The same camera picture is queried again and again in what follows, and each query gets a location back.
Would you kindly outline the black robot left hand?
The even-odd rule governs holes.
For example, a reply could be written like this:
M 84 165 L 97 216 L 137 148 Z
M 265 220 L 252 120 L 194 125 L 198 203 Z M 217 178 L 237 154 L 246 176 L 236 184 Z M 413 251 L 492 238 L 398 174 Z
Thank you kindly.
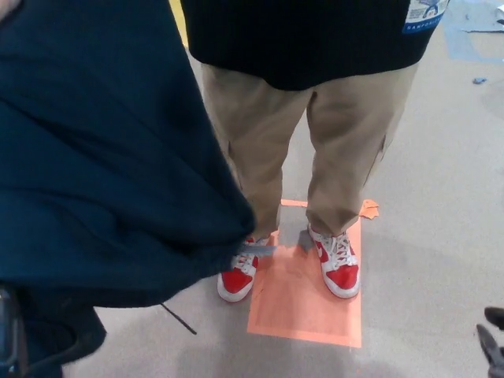
M 1 286 L 1 377 L 24 377 L 28 352 L 24 324 L 16 295 Z

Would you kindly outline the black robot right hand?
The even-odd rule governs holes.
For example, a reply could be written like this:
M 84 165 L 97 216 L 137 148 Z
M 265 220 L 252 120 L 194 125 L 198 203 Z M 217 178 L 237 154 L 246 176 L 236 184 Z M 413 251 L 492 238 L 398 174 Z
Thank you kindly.
M 486 320 L 503 331 L 503 308 L 486 307 L 484 309 Z M 489 364 L 487 376 L 489 378 L 503 378 L 503 347 L 499 346 L 490 331 L 483 325 L 476 325 L 476 333 L 480 342 L 481 350 Z

